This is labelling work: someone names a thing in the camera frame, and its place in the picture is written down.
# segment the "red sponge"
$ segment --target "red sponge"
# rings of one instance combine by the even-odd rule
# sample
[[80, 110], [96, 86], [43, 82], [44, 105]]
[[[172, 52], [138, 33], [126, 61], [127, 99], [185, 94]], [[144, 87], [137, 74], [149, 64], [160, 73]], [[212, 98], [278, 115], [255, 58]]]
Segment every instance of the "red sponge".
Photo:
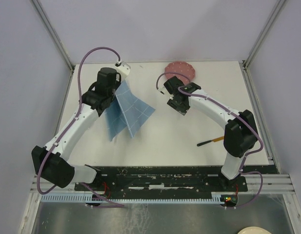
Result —
[[[165, 72], [178, 72], [185, 76], [187, 76], [190, 81], [192, 81], [195, 78], [195, 69], [192, 67], [192, 65], [188, 64], [187, 62], [183, 61], [176, 61], [171, 62], [168, 64], [168, 66], [165, 68]], [[180, 75], [174, 75], [174, 74], [166, 74], [166, 78], [170, 79], [173, 76], [177, 76], [184, 84], [188, 84], [188, 80]]]

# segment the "plate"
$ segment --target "plate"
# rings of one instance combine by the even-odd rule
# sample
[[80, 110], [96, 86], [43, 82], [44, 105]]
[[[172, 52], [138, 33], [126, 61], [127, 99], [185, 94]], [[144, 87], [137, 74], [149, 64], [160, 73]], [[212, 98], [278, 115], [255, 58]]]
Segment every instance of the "plate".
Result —
[[242, 229], [238, 234], [272, 234], [263, 228], [258, 227], [248, 227]]

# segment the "white table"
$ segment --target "white table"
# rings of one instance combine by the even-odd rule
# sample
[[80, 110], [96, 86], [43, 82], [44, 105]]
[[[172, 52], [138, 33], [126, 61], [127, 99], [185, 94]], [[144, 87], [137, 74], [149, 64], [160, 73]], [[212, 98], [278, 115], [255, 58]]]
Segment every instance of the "white table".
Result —
[[[157, 77], [168, 63], [130, 63], [127, 82], [138, 98], [155, 108], [155, 112], [133, 139], [127, 129], [109, 142], [105, 115], [85, 132], [75, 146], [69, 162], [93, 166], [185, 166], [223, 165], [226, 151], [223, 141], [197, 147], [205, 140], [221, 137], [224, 131], [203, 113], [190, 109], [182, 116], [167, 105], [168, 97], [155, 88]], [[244, 79], [237, 61], [191, 62], [196, 82], [212, 97], [237, 110], [252, 110]], [[96, 80], [101, 67], [111, 64], [85, 64], [81, 71], [84, 93]], [[61, 128], [78, 105], [77, 70], [73, 76], [61, 120]], [[265, 151], [250, 156], [247, 165], [267, 165]]]

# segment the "red wire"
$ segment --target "red wire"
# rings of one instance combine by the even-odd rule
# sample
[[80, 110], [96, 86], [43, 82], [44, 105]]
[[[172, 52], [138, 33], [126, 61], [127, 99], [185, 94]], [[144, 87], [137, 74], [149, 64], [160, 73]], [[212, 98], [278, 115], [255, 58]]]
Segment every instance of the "red wire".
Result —
[[111, 196], [111, 189], [107, 186], [106, 182], [103, 182], [102, 185], [104, 185], [104, 194], [103, 195], [106, 195], [106, 189], [108, 189], [109, 194], [107, 196], [107, 199], [110, 198], [110, 196]]
[[235, 196], [237, 196], [238, 195], [238, 184], [236, 184], [236, 194], [235, 194]]

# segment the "white wall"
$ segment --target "white wall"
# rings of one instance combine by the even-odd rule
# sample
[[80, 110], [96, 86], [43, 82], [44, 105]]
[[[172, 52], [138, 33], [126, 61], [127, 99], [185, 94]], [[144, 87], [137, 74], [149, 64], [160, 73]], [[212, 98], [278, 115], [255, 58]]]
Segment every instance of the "white wall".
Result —
[[55, 132], [69, 70], [29, 0], [0, 0], [0, 234], [15, 234], [31, 150]]
[[[125, 61], [243, 60], [277, 0], [40, 0], [73, 63], [97, 46]], [[87, 62], [115, 61], [108, 52]]]
[[281, 167], [301, 203], [301, 0], [288, 1], [250, 72]]

